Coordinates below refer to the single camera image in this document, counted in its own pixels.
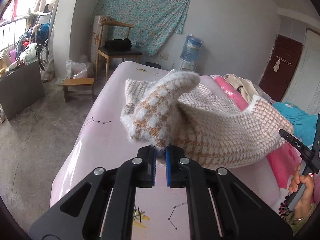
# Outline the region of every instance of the curtain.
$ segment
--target curtain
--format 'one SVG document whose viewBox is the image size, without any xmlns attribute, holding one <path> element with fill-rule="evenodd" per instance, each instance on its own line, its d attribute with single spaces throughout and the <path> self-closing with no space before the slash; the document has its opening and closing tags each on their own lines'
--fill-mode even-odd
<svg viewBox="0 0 320 240">
<path fill-rule="evenodd" d="M 93 15 L 135 25 L 130 40 L 149 56 L 156 54 L 173 32 L 181 33 L 190 0 L 99 0 Z M 126 28 L 110 27 L 110 39 L 124 39 Z"/>
</svg>

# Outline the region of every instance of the human hand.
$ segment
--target human hand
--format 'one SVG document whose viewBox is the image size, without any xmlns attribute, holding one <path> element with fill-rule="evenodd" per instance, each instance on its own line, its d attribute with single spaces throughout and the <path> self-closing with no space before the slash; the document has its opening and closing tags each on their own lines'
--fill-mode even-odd
<svg viewBox="0 0 320 240">
<path fill-rule="evenodd" d="M 301 199 L 298 201 L 294 208 L 295 219 L 300 219 L 308 215 L 311 209 L 311 198 L 314 186 L 313 178 L 310 175 L 299 175 L 300 168 L 301 164 L 298 165 L 297 170 L 295 171 L 294 176 L 291 179 L 291 184 L 289 186 L 289 192 L 292 194 L 293 192 L 296 192 L 298 190 L 298 184 L 300 182 L 306 185 Z"/>
</svg>

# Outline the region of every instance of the black gripper frame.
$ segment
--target black gripper frame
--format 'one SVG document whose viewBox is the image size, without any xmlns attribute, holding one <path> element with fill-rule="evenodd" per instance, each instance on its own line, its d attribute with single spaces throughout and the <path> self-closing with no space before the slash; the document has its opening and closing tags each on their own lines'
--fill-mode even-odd
<svg viewBox="0 0 320 240">
<path fill-rule="evenodd" d="M 186 188 L 191 240 L 293 239 L 291 227 L 230 171 L 180 162 L 185 155 L 179 147 L 166 154 L 170 188 Z"/>
<path fill-rule="evenodd" d="M 154 186 L 156 152 L 146 146 L 137 158 L 142 162 L 133 158 L 113 170 L 92 171 L 31 226 L 31 239 L 131 239 L 136 188 Z"/>
</svg>

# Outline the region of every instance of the green sleeve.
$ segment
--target green sleeve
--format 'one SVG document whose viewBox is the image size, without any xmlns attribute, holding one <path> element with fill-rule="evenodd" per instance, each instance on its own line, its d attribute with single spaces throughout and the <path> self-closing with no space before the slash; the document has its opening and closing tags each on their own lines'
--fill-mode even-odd
<svg viewBox="0 0 320 240">
<path fill-rule="evenodd" d="M 316 204 L 311 203 L 311 210 L 308 213 L 308 215 L 306 215 L 304 219 L 300 220 L 299 223 L 296 225 L 293 224 L 294 212 L 289 213 L 285 221 L 291 226 L 293 235 L 295 235 L 303 227 L 303 225 L 308 221 L 309 217 L 311 216 L 315 208 L 316 208 Z"/>
</svg>

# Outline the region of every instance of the wooden stool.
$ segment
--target wooden stool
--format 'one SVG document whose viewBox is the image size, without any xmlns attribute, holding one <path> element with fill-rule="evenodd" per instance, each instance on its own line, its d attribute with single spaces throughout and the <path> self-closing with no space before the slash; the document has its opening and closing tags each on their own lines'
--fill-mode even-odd
<svg viewBox="0 0 320 240">
<path fill-rule="evenodd" d="M 68 94 L 75 91 L 69 91 L 68 87 L 81 87 L 81 86 L 91 86 L 92 91 L 92 98 L 93 98 L 93 78 L 72 78 L 72 79 L 66 79 L 63 82 L 62 88 L 63 88 L 63 96 L 64 101 L 68 101 Z"/>
</svg>

